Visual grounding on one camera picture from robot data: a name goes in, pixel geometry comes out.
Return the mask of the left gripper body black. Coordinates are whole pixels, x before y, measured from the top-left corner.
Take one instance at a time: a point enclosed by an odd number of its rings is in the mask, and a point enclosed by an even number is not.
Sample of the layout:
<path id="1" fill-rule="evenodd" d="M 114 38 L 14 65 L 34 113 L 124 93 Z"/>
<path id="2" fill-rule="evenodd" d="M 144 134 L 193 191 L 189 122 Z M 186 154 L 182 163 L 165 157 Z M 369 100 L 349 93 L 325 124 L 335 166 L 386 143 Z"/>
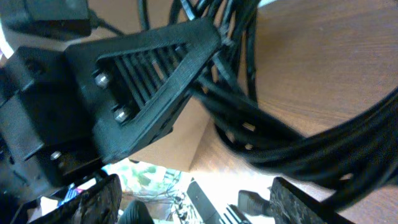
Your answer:
<path id="1" fill-rule="evenodd" d="M 64 54 L 19 47 L 1 70 L 1 195 L 52 195 L 98 170 L 92 128 Z"/>

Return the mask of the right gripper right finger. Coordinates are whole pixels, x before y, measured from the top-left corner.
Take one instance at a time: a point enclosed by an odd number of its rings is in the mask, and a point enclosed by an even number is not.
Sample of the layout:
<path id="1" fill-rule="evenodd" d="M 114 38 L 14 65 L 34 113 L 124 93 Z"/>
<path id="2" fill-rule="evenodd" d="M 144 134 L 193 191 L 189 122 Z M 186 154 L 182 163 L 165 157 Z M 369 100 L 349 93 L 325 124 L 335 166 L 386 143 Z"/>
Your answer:
<path id="1" fill-rule="evenodd" d="M 353 224 L 282 177 L 273 180 L 269 203 L 278 224 Z"/>

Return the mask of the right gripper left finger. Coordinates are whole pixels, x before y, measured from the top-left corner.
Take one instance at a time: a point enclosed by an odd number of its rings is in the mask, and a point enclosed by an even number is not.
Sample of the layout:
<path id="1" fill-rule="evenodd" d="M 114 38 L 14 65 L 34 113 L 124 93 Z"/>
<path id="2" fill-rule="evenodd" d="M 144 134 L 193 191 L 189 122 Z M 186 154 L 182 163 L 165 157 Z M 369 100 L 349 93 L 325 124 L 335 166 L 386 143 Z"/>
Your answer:
<path id="1" fill-rule="evenodd" d="M 121 199 L 121 181 L 112 174 L 31 224 L 116 223 Z"/>

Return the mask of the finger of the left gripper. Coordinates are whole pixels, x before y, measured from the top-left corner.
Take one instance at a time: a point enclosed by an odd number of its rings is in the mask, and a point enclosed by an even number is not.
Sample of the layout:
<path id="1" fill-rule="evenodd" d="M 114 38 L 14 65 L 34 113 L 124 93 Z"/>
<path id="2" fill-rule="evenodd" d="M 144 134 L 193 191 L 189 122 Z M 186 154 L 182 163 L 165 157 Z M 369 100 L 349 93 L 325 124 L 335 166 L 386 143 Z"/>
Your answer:
<path id="1" fill-rule="evenodd" d="M 220 45 L 217 28 L 202 18 L 69 46 L 65 56 L 101 160 L 120 161 L 171 132 Z"/>

